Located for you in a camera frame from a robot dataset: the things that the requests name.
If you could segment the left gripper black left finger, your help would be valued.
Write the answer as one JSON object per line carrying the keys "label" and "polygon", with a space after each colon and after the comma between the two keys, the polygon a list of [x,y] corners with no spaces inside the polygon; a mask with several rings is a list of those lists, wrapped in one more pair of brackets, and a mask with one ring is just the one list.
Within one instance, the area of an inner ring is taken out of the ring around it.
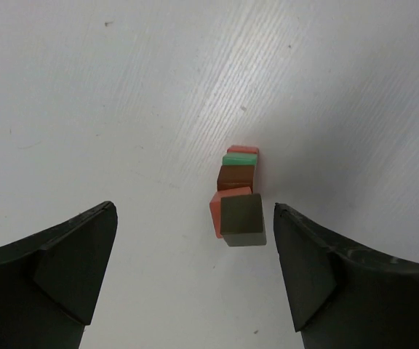
{"label": "left gripper black left finger", "polygon": [[78,348],[116,237],[104,201],[0,247],[0,348]]}

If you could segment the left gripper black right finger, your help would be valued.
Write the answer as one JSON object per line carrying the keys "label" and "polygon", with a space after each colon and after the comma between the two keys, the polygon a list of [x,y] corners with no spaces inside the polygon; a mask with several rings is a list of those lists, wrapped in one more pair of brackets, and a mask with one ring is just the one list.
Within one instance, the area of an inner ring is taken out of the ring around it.
{"label": "left gripper black right finger", "polygon": [[305,348],[419,348],[419,263],[322,227],[286,204],[274,237]]}

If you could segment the olive roof wood block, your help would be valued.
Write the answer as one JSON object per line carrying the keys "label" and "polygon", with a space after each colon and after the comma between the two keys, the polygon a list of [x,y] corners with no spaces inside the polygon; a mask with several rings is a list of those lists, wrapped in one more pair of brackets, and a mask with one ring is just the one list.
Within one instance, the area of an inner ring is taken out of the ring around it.
{"label": "olive roof wood block", "polygon": [[221,199],[220,234],[229,247],[265,246],[263,202],[259,193]]}

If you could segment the salmon cube wood block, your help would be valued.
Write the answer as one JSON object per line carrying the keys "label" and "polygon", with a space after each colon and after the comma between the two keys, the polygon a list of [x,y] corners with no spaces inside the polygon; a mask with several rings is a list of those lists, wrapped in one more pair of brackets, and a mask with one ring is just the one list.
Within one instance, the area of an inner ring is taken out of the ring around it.
{"label": "salmon cube wood block", "polygon": [[229,196],[242,196],[248,195],[252,193],[252,189],[250,187],[241,187],[241,188],[234,188],[229,190],[221,190],[217,191],[215,195],[212,197],[209,203],[209,209],[212,216],[212,222],[215,229],[215,235],[217,238],[222,238],[220,232],[220,217],[221,217],[221,199]]}

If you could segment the brown wood block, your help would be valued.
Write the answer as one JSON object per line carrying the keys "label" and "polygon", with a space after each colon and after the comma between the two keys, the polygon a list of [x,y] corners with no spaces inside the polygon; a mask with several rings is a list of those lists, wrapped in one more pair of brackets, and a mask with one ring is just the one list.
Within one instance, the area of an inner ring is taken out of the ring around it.
{"label": "brown wood block", "polygon": [[253,165],[222,165],[217,178],[217,189],[221,191],[248,187],[253,190],[254,180]]}

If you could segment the green rectangular wood block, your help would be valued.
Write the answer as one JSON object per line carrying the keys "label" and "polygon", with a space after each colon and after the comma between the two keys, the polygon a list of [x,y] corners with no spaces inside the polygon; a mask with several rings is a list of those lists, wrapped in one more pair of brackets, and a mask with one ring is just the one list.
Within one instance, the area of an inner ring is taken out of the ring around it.
{"label": "green rectangular wood block", "polygon": [[223,156],[223,166],[256,166],[258,155],[256,153],[230,152]]}

